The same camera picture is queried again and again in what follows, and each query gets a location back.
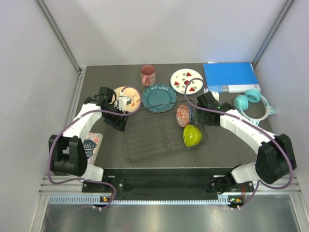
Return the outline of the red blue patterned bowl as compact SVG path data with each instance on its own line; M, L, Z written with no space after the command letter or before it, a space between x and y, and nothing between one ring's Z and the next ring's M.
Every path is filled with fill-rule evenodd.
M194 120L194 112L188 105L182 104L177 108L176 119L180 127L186 127Z

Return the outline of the lime green bowl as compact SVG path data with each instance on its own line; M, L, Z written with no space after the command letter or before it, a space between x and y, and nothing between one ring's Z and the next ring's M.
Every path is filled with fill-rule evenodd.
M202 140L202 132L194 125L188 124L183 130L183 141L186 147L196 146Z

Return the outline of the black wire dish rack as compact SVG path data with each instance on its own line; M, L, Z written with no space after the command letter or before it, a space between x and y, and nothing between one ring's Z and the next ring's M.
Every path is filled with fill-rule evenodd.
M136 162L159 156L191 151L200 147L208 140L205 128L197 124L193 118L192 124L201 131L202 139L199 144L187 147L184 142L184 128L179 126L176 119L177 108L185 104L177 102L170 110L155 113L146 109L130 116L124 132L121 132L124 159Z

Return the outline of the white watermelon plate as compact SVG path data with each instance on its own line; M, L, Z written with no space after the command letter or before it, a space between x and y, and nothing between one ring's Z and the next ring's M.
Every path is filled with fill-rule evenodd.
M179 94L184 94L184 90L188 86L187 95L196 94L204 87L201 74L192 69L175 71L170 77L170 85Z

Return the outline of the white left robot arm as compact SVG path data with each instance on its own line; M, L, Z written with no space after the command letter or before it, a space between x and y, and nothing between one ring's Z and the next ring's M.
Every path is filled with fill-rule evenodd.
M130 113L126 107L131 98L121 91L119 96L108 87L101 87L98 94L84 101L75 119L59 135L49 138L49 167L55 174L64 174L93 181L98 191L106 191L109 179L103 168L88 161L84 141L94 124L101 118L104 123L123 131Z

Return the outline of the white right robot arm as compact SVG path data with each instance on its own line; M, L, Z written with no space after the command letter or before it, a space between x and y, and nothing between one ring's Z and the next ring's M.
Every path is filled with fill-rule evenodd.
M237 191L244 182L261 180L272 184L297 167L292 142L285 134L275 135L261 129L258 119L245 115L250 103L262 102L266 119L275 110L259 90L249 89L234 99L234 104L219 104L211 92L197 97L198 112L205 125L220 126L244 141L257 155L256 161L235 167L225 179L230 191Z

